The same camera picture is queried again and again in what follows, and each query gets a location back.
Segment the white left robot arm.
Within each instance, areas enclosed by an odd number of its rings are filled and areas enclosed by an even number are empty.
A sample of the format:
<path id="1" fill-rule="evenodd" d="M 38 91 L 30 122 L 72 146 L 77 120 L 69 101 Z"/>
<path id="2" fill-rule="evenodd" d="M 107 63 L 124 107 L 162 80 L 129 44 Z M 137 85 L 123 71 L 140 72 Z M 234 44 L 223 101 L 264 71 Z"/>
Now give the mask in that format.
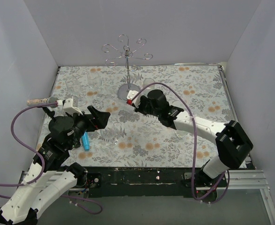
<path id="1" fill-rule="evenodd" d="M 93 106 L 87 109 L 88 114 L 67 112 L 65 116 L 55 116 L 53 111 L 43 107 L 51 117 L 48 125 L 50 132 L 36 152 L 27 176 L 17 185 L 17 190 L 7 203 L 0 207 L 0 224 L 35 225 L 44 210 L 64 192 L 86 184 L 87 170 L 73 163 L 51 185 L 45 186 L 86 132 L 106 128 L 111 114 Z"/>

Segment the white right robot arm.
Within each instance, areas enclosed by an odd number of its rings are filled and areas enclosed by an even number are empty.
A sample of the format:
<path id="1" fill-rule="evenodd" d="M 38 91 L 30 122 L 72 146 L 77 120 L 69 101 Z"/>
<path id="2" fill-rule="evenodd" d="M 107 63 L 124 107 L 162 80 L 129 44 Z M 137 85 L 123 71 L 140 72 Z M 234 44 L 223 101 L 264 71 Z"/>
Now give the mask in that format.
<path id="1" fill-rule="evenodd" d="M 195 174 L 196 184 L 212 185 L 221 173 L 238 169 L 253 149 L 253 143 L 237 121 L 221 123 L 193 117 L 184 109 L 170 105 L 161 90 L 152 90 L 147 96 L 131 90 L 127 103 L 135 112 L 157 117 L 165 127 L 192 133 L 216 145 L 218 155 Z"/>

